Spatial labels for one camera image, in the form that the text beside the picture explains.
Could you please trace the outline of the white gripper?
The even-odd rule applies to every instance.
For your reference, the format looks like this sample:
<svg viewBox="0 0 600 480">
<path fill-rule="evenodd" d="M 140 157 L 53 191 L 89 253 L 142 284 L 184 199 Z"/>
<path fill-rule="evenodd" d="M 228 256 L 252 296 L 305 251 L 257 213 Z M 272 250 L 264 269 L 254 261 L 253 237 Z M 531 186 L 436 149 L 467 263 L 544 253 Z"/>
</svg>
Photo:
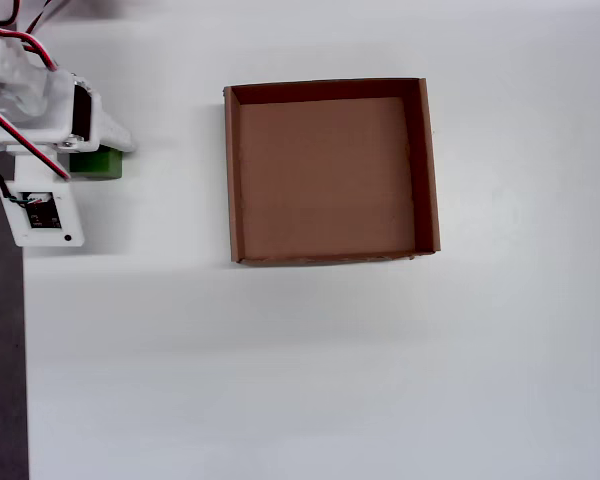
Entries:
<svg viewBox="0 0 600 480">
<path fill-rule="evenodd" d="M 70 138 L 91 144 L 96 138 L 94 118 L 101 108 L 99 93 L 68 71 L 36 71 L 26 77 L 33 84 L 0 82 L 0 114 L 36 145 L 62 146 Z M 131 132 L 103 111 L 98 123 L 100 144 L 133 152 Z"/>
</svg>

